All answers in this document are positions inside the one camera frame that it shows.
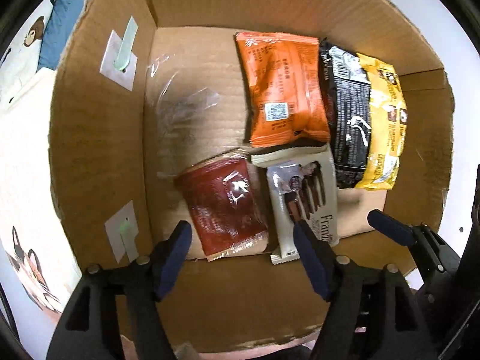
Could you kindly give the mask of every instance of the white snack package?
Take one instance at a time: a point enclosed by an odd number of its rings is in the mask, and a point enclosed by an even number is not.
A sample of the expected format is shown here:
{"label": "white snack package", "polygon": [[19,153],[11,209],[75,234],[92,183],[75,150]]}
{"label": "white snack package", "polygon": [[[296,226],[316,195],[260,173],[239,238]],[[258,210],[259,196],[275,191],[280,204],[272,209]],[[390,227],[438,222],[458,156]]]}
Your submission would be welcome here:
{"label": "white snack package", "polygon": [[271,254],[273,264],[300,257],[293,242],[293,225],[301,219],[319,240],[338,244],[337,183],[328,144],[252,155],[251,162],[267,168],[279,244]]}

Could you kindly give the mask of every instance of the cartoon cat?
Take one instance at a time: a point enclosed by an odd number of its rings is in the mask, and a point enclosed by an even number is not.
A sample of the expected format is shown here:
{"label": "cartoon cat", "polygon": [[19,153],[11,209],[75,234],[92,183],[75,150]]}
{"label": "cartoon cat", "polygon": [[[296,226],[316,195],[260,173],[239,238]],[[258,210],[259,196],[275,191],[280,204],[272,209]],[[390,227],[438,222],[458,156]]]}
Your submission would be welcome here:
{"label": "cartoon cat", "polygon": [[14,226],[11,231],[15,256],[7,255],[11,265],[17,271],[18,278],[25,292],[41,310],[47,308],[59,316],[63,311],[63,307],[57,297],[49,290],[49,286],[42,275],[42,268],[37,254],[33,249],[30,249],[28,254],[26,254],[20,246],[20,240]]}

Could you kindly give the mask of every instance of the snack bag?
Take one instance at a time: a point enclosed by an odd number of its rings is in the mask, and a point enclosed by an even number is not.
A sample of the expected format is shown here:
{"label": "snack bag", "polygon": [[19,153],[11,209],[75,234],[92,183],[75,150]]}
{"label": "snack bag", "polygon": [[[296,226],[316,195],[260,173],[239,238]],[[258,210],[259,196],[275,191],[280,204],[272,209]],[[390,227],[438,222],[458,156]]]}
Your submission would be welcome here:
{"label": "snack bag", "polygon": [[318,39],[239,32],[236,40],[253,108],[251,145],[275,146],[300,137],[329,142],[318,84]]}
{"label": "snack bag", "polygon": [[268,239],[243,150],[186,169],[174,180],[182,191],[208,261]]}
{"label": "snack bag", "polygon": [[320,83],[332,133],[331,147],[339,188],[362,180],[371,138],[370,81],[351,52],[320,44]]}
{"label": "snack bag", "polygon": [[390,190],[405,141],[407,106],[392,65],[322,41],[320,83],[340,188]]}
{"label": "snack bag", "polygon": [[391,190],[397,179],[407,130],[407,105],[395,69],[379,59],[357,52],[371,82],[372,135],[367,167],[357,188]]}
{"label": "snack bag", "polygon": [[338,243],[335,167],[328,144],[252,155],[251,161],[267,168],[279,244],[270,255],[273,264],[299,258],[293,225],[302,219],[319,240]]}

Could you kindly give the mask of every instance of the cardboard box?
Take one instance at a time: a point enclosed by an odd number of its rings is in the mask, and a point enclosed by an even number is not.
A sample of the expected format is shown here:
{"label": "cardboard box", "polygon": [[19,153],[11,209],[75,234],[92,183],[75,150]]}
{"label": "cardboard box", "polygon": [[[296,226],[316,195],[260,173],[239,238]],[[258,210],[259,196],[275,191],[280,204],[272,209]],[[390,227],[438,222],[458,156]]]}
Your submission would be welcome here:
{"label": "cardboard box", "polygon": [[[138,61],[128,91],[99,69],[111,31],[122,36],[132,16]],[[409,125],[385,212],[438,227],[450,178],[453,97],[435,52],[386,0],[88,0],[58,69],[49,135],[54,202],[81,269],[128,263],[126,257],[117,263],[104,225],[131,200],[136,248],[148,254],[185,219],[181,195],[165,177],[170,166],[181,171],[244,145],[248,97],[234,29],[328,37],[393,64]],[[164,63],[152,78],[148,66],[158,57]],[[203,88],[218,94],[217,105],[189,122],[188,139],[158,135],[156,106],[165,88],[170,99]],[[166,156],[173,162],[165,165]],[[344,199],[349,234],[365,226],[369,203],[362,196]],[[373,200],[372,208],[383,204],[383,196]],[[370,267],[395,263],[403,273],[414,267],[406,248],[378,232],[345,238],[335,252]],[[311,290],[300,261],[273,266],[264,254],[187,261],[158,309],[172,345],[189,341],[212,352],[307,335],[322,325],[328,305]]]}

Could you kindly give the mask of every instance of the blue fabric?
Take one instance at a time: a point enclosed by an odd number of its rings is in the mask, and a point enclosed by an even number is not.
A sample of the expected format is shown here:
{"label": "blue fabric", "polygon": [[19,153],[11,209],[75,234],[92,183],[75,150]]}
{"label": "blue fabric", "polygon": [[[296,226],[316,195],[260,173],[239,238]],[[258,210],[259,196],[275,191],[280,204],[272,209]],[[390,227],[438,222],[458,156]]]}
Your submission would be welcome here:
{"label": "blue fabric", "polygon": [[85,0],[55,1],[52,15],[43,34],[38,70],[40,70],[40,68],[49,68],[52,70],[57,68],[60,55],[82,12],[84,1]]}

